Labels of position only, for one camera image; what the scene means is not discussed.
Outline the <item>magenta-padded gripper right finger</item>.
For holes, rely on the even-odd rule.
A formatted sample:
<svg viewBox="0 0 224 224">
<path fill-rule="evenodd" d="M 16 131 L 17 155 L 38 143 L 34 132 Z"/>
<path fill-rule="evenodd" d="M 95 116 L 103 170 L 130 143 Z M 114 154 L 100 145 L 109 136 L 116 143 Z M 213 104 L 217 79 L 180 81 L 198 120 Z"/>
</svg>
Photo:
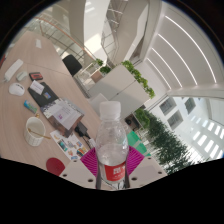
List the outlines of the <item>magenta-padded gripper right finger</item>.
<svg viewBox="0 0 224 224">
<path fill-rule="evenodd" d="M 127 189 L 143 187 L 166 175 L 167 173 L 152 156 L 144 156 L 135 148 L 129 147 L 125 174 Z"/>
</svg>

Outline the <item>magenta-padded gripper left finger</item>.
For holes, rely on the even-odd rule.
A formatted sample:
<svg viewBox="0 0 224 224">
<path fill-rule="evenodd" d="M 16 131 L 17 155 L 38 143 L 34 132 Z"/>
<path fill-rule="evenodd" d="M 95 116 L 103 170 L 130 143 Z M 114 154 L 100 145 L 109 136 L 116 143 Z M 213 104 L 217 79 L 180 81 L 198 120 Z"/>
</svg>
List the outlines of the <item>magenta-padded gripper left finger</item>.
<svg viewBox="0 0 224 224">
<path fill-rule="evenodd" d="M 91 149 L 80 159 L 73 159 L 60 177 L 84 188 L 99 189 L 100 174 L 95 149 Z"/>
</svg>

